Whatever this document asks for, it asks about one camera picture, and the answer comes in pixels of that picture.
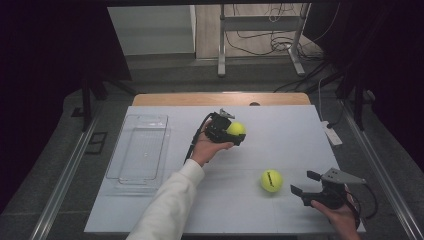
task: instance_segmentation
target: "transparent tray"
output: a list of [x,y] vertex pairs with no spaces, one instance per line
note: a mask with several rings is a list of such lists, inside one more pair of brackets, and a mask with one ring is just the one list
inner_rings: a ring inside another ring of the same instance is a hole
[[168,116],[128,115],[106,178],[115,194],[154,192],[162,184],[169,139]]

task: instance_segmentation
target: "wall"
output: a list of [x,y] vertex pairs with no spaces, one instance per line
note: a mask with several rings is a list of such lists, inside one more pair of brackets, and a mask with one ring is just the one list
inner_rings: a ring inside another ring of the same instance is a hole
[[124,55],[194,53],[190,6],[110,7]]

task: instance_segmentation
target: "yellow tennis ball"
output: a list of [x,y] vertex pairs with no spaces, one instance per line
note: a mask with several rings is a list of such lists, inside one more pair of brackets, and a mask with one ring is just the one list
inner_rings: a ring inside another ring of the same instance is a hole
[[274,169],[265,170],[262,173],[261,185],[268,192],[277,192],[283,186],[283,177]]
[[240,134],[246,134],[246,128],[239,122],[232,122],[227,128],[227,133],[230,135],[238,136]]

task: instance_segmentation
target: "white shirt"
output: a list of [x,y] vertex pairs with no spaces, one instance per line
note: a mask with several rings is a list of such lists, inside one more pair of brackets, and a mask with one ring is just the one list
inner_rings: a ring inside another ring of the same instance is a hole
[[173,173],[158,189],[127,240],[180,239],[197,193],[196,187],[204,177],[202,167],[187,159],[181,170]]

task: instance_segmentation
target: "metal rail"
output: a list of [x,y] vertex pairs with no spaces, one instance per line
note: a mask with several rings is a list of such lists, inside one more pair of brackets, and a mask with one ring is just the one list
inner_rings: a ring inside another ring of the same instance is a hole
[[57,181],[57,184],[52,194],[50,195],[50,198],[44,207],[37,224],[34,227],[34,230],[29,238],[30,240],[42,240],[47,238],[57,213],[59,212],[59,208],[62,205],[63,199],[65,198],[65,195],[81,161],[81,158],[84,155],[84,150],[90,141],[91,134],[97,125],[102,107],[103,102],[99,102],[99,106],[95,109],[90,125],[88,126],[87,130],[81,134],[77,146],[72,152],[68,163],[63,169],[63,172]]
[[387,173],[384,165],[382,164],[378,154],[374,150],[366,133],[364,131],[361,131],[356,125],[355,120],[352,117],[352,109],[349,107],[349,105],[344,105],[342,101],[340,101],[340,104],[342,105],[342,107],[346,108],[346,111],[344,111],[344,116],[349,122],[350,127],[353,130],[356,139],[358,140],[359,145],[365,153],[373,172],[375,173],[378,181],[380,182],[381,187],[386,193],[386,196],[389,199],[389,202],[391,203],[393,209],[395,210],[395,213],[397,214],[409,239],[424,239],[413,213],[409,209],[405,199],[399,193],[392,179],[389,177],[389,174]]

